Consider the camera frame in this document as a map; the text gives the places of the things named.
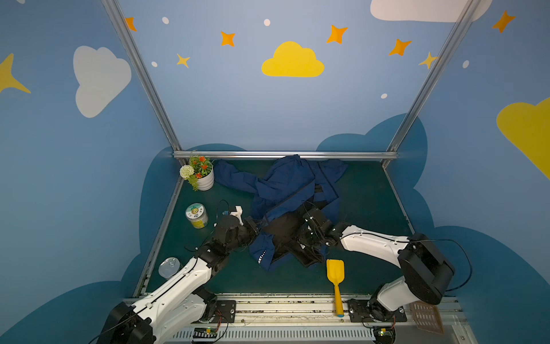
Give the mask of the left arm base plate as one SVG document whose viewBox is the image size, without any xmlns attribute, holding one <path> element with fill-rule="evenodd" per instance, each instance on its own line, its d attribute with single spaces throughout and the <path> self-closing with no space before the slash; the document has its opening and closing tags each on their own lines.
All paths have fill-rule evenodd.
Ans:
<svg viewBox="0 0 550 344">
<path fill-rule="evenodd" d="M 209 302 L 200 323 L 234 323 L 236 317 L 236 301 L 218 300 Z"/>
</svg>

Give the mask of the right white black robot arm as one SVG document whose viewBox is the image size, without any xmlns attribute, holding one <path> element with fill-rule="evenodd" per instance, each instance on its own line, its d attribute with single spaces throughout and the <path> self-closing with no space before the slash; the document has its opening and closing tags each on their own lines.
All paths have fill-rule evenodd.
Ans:
<svg viewBox="0 0 550 344">
<path fill-rule="evenodd" d="M 421 233 L 392 236 L 346 222 L 333 224 L 317 208 L 307 211 L 303 219 L 296 241 L 305 254 L 304 262 L 322 262 L 322 247 L 339 247 L 400 268 L 402 276 L 379 286 L 367 301 L 367 316 L 376 321 L 388 321 L 414 302 L 439 305 L 455 275 L 451 262 Z"/>
</svg>

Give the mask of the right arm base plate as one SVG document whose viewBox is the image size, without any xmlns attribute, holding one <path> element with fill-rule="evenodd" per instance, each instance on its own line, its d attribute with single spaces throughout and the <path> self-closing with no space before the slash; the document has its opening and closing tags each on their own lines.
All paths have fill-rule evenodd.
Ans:
<svg viewBox="0 0 550 344">
<path fill-rule="evenodd" d="M 403 307 L 390 312 L 382 308 L 371 308 L 368 300 L 349 299 L 346 302 L 352 323 L 406 323 L 407 317 Z"/>
</svg>

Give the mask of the navy blue zip jacket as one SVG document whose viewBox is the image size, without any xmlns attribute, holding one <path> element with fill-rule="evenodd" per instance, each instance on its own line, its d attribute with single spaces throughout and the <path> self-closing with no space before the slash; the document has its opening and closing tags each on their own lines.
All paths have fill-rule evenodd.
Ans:
<svg viewBox="0 0 550 344">
<path fill-rule="evenodd" d="M 258 224 L 259 236 L 250 244 L 249 254 L 269 271 L 291 257 L 305 267 L 326 260 L 328 247 L 323 247 L 322 262 L 304 262 L 296 235 L 306 210 L 313 207 L 337 223 L 341 198 L 336 183 L 347 168 L 340 160 L 308 161 L 287 156 L 277 160 L 261 178 L 226 161 L 219 161 L 214 172 L 220 185 L 252 194 L 250 215 Z"/>
</svg>

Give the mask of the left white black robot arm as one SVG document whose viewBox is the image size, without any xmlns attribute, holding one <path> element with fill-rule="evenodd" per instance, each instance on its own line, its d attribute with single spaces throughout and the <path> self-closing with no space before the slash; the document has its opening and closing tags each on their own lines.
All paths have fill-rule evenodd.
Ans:
<svg viewBox="0 0 550 344">
<path fill-rule="evenodd" d="M 150 295 L 132 305 L 121 302 L 91 343 L 165 343 L 181 328 L 210 318 L 216 297 L 203 286 L 226 264 L 229 255 L 259 235 L 256 222 L 237 213 L 222 216 L 210 239 L 188 263 Z"/>
</svg>

